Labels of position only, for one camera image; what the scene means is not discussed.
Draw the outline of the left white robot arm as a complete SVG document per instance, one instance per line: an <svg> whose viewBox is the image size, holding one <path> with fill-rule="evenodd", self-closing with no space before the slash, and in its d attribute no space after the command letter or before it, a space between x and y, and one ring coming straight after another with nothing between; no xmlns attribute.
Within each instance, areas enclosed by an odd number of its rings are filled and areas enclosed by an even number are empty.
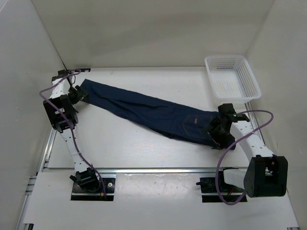
<svg viewBox="0 0 307 230"><path fill-rule="evenodd" d="M79 69L58 71L57 76L52 77L52 87L42 90L39 95L44 99L43 106L53 129L63 138L73 160L75 175L71 175L70 179L80 188L95 192L100 188L101 181L76 146L78 111L73 106L88 97L85 90L73 85L72 79L79 73Z"/></svg>

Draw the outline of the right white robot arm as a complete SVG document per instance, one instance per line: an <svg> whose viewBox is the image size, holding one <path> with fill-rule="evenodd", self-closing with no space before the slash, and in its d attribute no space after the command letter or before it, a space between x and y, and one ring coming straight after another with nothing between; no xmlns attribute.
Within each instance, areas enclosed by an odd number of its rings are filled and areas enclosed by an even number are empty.
<svg viewBox="0 0 307 230"><path fill-rule="evenodd" d="M213 141L213 148L228 152L240 145L249 165L247 169L225 168L216 171L215 185L220 191L232 186L253 197L279 197L286 193L288 161L274 154L256 134L246 112L237 113L231 103L218 106L218 117L204 129Z"/></svg>

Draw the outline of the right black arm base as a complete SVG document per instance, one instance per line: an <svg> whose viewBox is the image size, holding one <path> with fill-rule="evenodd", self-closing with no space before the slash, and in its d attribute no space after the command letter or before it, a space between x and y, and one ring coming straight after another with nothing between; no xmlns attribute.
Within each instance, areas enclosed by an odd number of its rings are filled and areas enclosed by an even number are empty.
<svg viewBox="0 0 307 230"><path fill-rule="evenodd" d="M235 185L227 184L224 181L224 171L228 169L237 169L232 167L222 168L219 170L219 180L216 182L215 169L203 169L199 170L199 180L196 182L196 186L201 189L202 203L222 203L222 199L218 196L216 190L216 184L218 184L219 191L223 199L228 203L234 203L237 200L239 202L247 202L247 196L243 194L243 189Z"/></svg>

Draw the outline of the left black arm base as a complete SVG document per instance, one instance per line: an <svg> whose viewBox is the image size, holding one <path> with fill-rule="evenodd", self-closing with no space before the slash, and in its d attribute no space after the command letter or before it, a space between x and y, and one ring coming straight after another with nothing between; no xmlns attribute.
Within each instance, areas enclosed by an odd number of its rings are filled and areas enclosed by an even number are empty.
<svg viewBox="0 0 307 230"><path fill-rule="evenodd" d="M100 177L91 168L84 172L71 175L73 181L71 189L72 201L113 201L116 187L115 177Z"/></svg>

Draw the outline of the dark blue denim trousers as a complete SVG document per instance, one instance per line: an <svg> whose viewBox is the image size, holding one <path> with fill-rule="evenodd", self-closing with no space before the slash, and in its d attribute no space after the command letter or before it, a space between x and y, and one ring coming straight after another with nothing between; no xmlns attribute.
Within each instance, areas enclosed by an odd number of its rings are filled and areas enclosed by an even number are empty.
<svg viewBox="0 0 307 230"><path fill-rule="evenodd" d="M204 128L219 117L216 111L165 101L85 79L80 88L87 92L84 102L146 127L170 139L218 148Z"/></svg>

